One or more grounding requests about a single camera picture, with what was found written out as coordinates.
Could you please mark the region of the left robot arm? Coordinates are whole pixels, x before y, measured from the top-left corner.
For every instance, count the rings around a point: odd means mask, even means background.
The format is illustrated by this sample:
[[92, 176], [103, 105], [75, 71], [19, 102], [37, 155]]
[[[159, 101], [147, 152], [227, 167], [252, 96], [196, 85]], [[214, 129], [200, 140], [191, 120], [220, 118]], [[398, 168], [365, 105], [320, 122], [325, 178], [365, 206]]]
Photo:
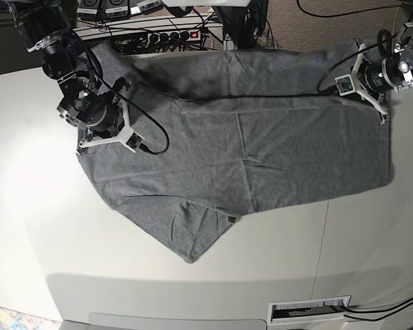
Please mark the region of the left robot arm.
[[377, 38], [380, 60], [366, 59], [371, 47], [361, 44], [351, 72], [335, 78], [340, 96], [357, 94], [383, 115], [388, 112], [383, 101], [386, 92], [413, 88], [413, 17], [391, 42], [387, 36], [382, 32]]

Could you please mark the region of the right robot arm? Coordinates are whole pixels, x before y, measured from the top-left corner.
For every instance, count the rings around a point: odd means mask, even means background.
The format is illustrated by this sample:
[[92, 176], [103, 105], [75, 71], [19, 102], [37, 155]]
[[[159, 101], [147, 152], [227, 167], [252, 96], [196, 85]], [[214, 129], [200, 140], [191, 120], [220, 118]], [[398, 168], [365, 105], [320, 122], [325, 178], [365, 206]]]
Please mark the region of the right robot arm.
[[60, 116], [90, 135], [112, 138], [123, 127], [115, 93], [100, 92], [103, 69], [70, 27], [60, 1], [6, 1], [27, 51], [40, 51], [44, 74], [63, 94]]

